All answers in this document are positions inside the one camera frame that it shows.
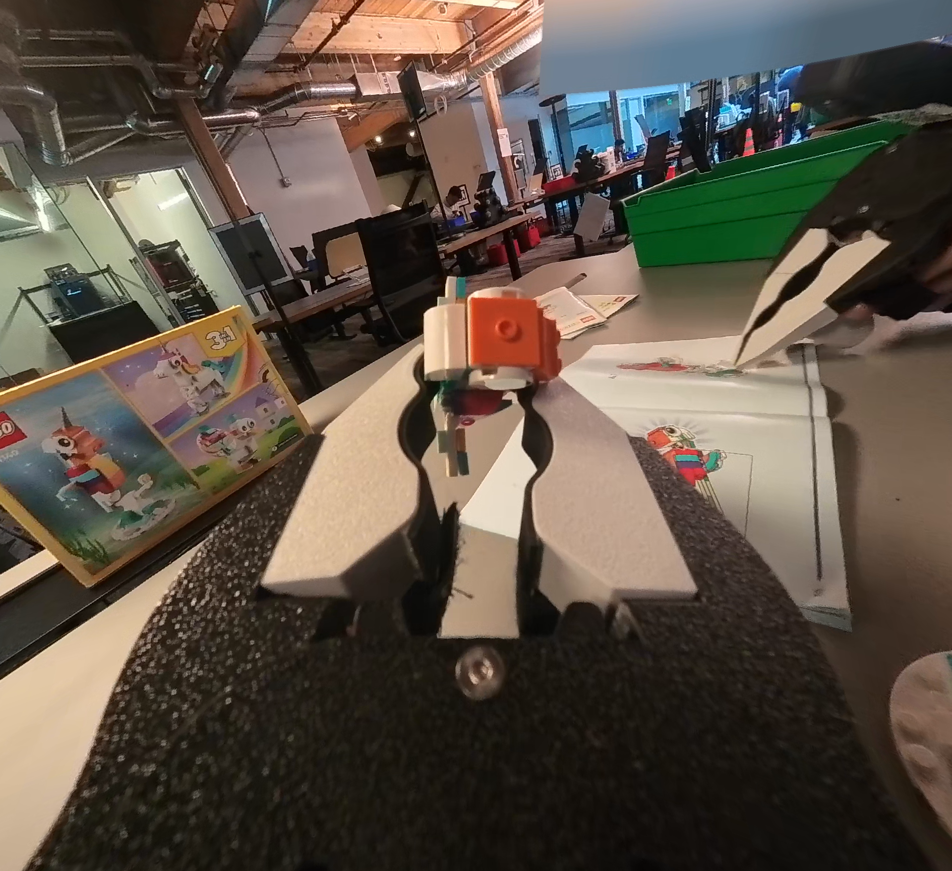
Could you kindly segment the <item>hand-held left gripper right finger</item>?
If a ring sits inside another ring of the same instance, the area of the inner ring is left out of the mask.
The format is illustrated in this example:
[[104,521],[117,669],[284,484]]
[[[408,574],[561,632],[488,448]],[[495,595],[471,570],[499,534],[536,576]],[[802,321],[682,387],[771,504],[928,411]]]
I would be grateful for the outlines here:
[[519,593],[550,603],[689,601],[697,587],[625,430],[565,382],[519,398],[534,465]]

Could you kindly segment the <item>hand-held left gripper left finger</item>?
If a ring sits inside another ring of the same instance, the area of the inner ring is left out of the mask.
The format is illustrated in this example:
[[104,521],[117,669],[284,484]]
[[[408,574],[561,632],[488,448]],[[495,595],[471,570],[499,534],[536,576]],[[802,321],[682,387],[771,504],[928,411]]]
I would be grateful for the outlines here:
[[410,351],[327,426],[261,578],[268,593],[386,600],[433,581],[422,354]]

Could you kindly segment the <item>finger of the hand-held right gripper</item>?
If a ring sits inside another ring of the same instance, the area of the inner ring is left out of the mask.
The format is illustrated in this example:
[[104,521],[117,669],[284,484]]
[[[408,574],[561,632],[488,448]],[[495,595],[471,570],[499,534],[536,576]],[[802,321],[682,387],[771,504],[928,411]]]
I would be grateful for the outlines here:
[[744,350],[750,359],[743,367],[756,364],[833,323],[838,312],[830,299],[889,247],[886,239],[874,233],[864,233],[860,239],[843,246],[832,242],[832,254],[812,284],[785,302],[769,322],[752,334]]
[[832,254],[832,240],[828,230],[813,228],[793,238],[790,246],[778,258],[764,282],[749,315],[734,359],[741,367],[750,360],[744,355],[752,334],[775,316],[787,301],[800,295],[819,274]]

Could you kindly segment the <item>instruction booklet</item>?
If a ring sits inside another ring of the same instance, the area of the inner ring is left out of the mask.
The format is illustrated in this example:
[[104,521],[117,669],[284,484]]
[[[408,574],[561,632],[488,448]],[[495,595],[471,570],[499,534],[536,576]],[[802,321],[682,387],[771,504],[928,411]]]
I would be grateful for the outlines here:
[[736,368],[738,338],[601,345],[562,378],[644,439],[762,556],[810,623],[852,629],[815,347]]
[[603,325],[608,318],[571,289],[558,287],[535,297],[542,314],[555,323],[561,339],[572,339]]

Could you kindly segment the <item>orange lego seahorse figure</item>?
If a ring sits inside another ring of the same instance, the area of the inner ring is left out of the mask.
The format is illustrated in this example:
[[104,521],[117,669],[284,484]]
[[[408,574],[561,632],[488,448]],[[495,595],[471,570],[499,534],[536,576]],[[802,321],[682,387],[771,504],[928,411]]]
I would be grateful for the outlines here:
[[467,294],[466,280],[452,276],[422,328],[422,377],[432,394],[437,448],[448,476],[466,476],[470,426],[552,381],[562,368],[561,335],[521,290]]

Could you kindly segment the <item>yellow lego set box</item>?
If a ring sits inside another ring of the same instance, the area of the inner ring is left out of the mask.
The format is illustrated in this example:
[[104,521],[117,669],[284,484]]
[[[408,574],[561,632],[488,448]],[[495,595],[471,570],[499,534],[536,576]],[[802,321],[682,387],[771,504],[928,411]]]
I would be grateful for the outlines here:
[[2,392],[2,514],[91,587],[312,430],[232,306]]

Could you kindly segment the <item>round white lego base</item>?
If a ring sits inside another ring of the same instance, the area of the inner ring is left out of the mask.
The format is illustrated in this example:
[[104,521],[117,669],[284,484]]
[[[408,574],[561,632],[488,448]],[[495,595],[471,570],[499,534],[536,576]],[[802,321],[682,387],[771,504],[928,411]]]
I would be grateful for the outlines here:
[[890,692],[889,720],[906,774],[950,833],[950,651],[925,655],[898,675]]

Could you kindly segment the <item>white sign board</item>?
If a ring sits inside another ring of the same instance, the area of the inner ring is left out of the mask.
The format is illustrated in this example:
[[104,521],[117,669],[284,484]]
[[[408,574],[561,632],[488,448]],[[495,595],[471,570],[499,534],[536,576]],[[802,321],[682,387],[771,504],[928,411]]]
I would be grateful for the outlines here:
[[573,228],[576,256],[603,255],[613,249],[610,243],[601,241],[605,222],[614,222],[610,200],[598,193],[590,193],[584,199]]

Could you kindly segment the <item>closed instruction booklet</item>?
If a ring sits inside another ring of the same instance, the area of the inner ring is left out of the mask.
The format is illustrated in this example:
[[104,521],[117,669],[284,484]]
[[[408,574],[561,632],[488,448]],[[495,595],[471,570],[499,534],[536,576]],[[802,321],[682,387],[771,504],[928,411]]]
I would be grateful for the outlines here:
[[535,297],[542,314],[555,323],[561,339],[572,339],[603,325],[608,318],[571,289],[558,287]]

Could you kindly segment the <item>wooden back office chair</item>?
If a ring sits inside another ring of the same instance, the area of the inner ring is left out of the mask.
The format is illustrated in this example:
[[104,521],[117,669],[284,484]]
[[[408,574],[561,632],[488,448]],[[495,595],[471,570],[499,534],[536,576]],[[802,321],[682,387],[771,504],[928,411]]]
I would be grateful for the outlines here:
[[365,268],[363,246],[355,222],[311,235],[314,263],[307,277],[313,290],[322,290]]

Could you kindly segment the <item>black mesh office chair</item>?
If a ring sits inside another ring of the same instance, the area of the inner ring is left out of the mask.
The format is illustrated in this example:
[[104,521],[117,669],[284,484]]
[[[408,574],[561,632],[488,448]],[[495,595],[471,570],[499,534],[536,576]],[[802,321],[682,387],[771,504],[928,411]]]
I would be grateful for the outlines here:
[[355,226],[379,312],[364,319],[365,329],[379,345],[404,344],[422,333],[424,315],[446,285],[436,222],[420,202]]

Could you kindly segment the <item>black easel board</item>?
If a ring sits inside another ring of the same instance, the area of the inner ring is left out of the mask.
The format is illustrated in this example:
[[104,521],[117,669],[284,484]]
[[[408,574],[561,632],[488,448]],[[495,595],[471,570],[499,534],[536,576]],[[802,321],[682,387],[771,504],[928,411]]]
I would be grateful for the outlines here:
[[232,273],[244,300],[276,292],[279,306],[303,297],[294,270],[276,241],[264,214],[255,213],[238,222],[208,230],[214,245]]

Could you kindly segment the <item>black equipment rack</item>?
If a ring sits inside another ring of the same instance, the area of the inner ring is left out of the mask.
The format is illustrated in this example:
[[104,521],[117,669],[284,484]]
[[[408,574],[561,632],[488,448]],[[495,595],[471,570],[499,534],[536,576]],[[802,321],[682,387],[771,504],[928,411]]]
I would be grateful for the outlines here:
[[152,275],[185,323],[197,321],[217,310],[214,305],[208,310],[210,297],[207,288],[179,241],[156,244],[143,238],[137,245]]

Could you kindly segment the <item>dark wooden table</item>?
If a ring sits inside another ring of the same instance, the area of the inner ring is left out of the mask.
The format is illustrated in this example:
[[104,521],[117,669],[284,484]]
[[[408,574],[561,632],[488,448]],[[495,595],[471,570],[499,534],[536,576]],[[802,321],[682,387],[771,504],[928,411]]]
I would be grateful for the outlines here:
[[476,230],[469,230],[462,235],[454,236],[447,242],[440,244],[440,253],[443,257],[452,257],[461,277],[467,278],[477,273],[477,265],[467,256],[473,246],[490,246],[499,241],[503,242],[506,263],[512,280],[522,278],[519,256],[516,252],[515,235],[524,230],[538,218],[531,213],[522,213],[509,216],[493,225]]

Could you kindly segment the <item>black hanging monitor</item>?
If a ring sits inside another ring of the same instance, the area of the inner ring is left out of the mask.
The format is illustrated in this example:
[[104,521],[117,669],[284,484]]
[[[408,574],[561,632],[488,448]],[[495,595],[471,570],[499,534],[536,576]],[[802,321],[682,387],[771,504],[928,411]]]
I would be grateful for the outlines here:
[[427,104],[418,70],[412,60],[398,72],[397,80],[411,121],[418,124],[427,115]]

